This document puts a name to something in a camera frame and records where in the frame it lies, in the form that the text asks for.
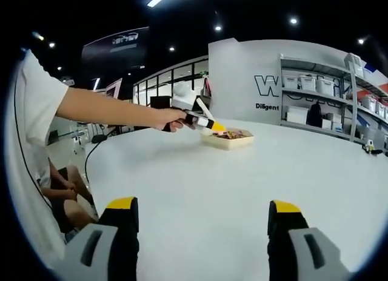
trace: cable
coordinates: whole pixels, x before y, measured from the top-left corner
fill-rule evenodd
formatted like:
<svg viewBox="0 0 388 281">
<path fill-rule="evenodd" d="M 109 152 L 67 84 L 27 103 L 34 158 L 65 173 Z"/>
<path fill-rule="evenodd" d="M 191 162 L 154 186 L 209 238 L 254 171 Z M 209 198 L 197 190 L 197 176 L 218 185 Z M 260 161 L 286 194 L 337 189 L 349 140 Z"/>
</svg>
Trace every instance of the cable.
<svg viewBox="0 0 388 281">
<path fill-rule="evenodd" d="M 110 132 L 107 134 L 107 137 L 109 137 L 114 131 L 115 131 L 115 130 L 110 131 Z M 88 183 L 89 183 L 89 178 L 87 177 L 87 161 L 88 161 L 90 155 L 93 153 L 93 151 L 94 151 L 95 149 L 97 149 L 97 147 L 98 147 L 101 143 L 103 143 L 103 142 L 104 142 L 104 141 L 102 141 L 102 142 L 98 143 L 97 145 L 95 145 L 95 147 L 90 151 L 90 153 L 89 153 L 89 154 L 87 155 L 87 157 L 86 157 L 86 160 L 85 160 L 85 177 L 86 177 L 86 180 L 87 180 Z"/>
<path fill-rule="evenodd" d="M 51 211 L 53 211 L 51 205 L 47 202 L 46 198 L 43 196 L 42 191 L 41 191 L 39 185 L 37 185 L 37 184 L 35 183 L 35 179 L 32 177 L 31 172 L 30 172 L 30 170 L 28 169 L 27 161 L 26 161 L 25 156 L 24 156 L 23 147 L 22 147 L 22 142 L 21 142 L 21 140 L 20 140 L 20 134 L 19 134 L 18 117 L 17 117 L 17 114 L 16 114 L 16 86 L 17 86 L 17 83 L 18 83 L 18 76 L 16 76 L 16 79 L 15 79 L 15 90 L 14 90 L 14 92 L 13 92 L 13 109 L 14 109 L 14 112 L 15 112 L 16 133 L 18 134 L 18 141 L 19 141 L 20 151 L 21 151 L 22 157 L 23 157 L 23 162 L 24 162 L 24 165 L 25 165 L 25 169 L 27 169 L 28 175 L 29 175 L 30 178 L 31 178 L 31 181 L 34 183 L 35 188 L 36 188 L 37 191 L 39 192 L 40 196 L 43 198 L 44 202 L 45 202 L 45 203 L 48 205 L 48 207 L 51 209 Z"/>
</svg>

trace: tabletop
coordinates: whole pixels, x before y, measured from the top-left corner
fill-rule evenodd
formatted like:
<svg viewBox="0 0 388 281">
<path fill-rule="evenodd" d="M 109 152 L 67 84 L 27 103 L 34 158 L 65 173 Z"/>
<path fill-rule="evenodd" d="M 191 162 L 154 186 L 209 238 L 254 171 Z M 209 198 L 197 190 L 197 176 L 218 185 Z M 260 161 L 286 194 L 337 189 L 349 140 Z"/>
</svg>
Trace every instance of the tabletop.
<svg viewBox="0 0 388 281">
<path fill-rule="evenodd" d="M 198 131 L 152 129 L 113 137 L 90 156 L 99 215 L 113 199 L 139 200 L 138 280 L 268 280 L 273 199 L 298 206 L 356 271 L 388 216 L 388 158 L 308 131 L 243 121 L 254 144 L 224 151 Z M 92 146 L 87 146 L 87 153 Z"/>
</svg>

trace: black ceiling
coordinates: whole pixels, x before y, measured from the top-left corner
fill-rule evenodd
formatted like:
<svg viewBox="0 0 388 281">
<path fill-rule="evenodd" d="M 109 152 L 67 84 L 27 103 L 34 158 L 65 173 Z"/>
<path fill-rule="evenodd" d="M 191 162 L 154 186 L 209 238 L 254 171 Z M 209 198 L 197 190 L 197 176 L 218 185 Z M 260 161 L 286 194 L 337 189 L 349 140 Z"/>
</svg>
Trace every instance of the black ceiling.
<svg viewBox="0 0 388 281">
<path fill-rule="evenodd" d="M 45 41 L 29 41 L 55 77 L 79 75 L 82 46 L 119 31 L 150 26 L 147 68 L 137 81 L 173 64 L 207 54 L 207 44 L 226 38 L 294 39 L 328 45 L 360 55 L 379 70 L 387 54 L 386 11 L 380 0 L 23 0 L 22 28 Z M 299 25 L 289 24 L 290 16 Z M 221 33 L 214 25 L 223 26 Z M 364 45 L 357 39 L 368 37 Z M 48 41 L 56 43 L 49 49 Z M 174 53 L 168 48 L 173 45 Z"/>
</svg>

